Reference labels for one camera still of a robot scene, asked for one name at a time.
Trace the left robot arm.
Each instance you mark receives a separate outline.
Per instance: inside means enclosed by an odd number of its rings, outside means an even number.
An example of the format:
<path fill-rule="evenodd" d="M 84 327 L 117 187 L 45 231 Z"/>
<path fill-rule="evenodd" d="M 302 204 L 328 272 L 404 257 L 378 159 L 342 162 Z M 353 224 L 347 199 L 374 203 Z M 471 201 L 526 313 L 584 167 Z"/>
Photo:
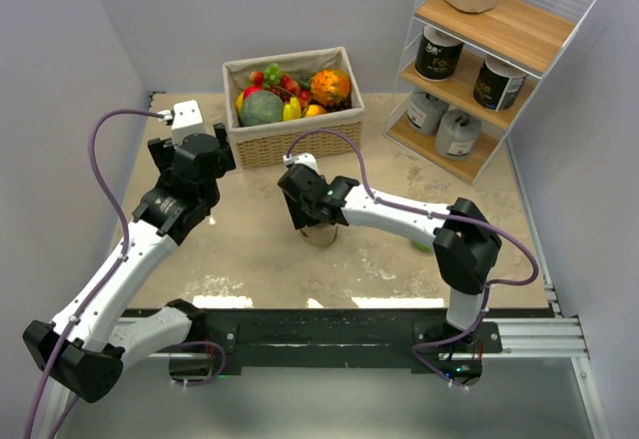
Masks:
<path fill-rule="evenodd" d="M 220 200 L 218 179 L 236 167 L 222 123 L 177 147 L 154 139 L 148 149 L 160 176 L 134 210 L 128 237 L 68 306 L 50 322 L 32 321 L 23 333 L 37 366 L 88 403 L 149 355 L 177 345 L 196 351 L 209 337 L 205 314 L 183 299 L 138 326 L 118 323 L 156 267 L 210 216 Z"/>

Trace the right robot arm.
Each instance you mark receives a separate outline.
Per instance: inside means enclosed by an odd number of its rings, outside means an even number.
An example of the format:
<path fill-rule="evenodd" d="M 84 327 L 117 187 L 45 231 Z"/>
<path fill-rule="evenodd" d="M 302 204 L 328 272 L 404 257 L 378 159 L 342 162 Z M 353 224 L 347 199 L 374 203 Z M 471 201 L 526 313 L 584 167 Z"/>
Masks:
<path fill-rule="evenodd" d="M 450 287 L 444 338 L 458 352 L 480 339 L 474 322 L 481 309 L 487 276 L 502 241 L 485 225 L 475 203 L 459 198 L 451 206 L 422 204 L 383 195 L 359 181 L 337 176 L 328 182 L 307 165 L 295 164 L 278 180 L 296 229 L 319 224 L 369 227 L 426 246 Z"/>

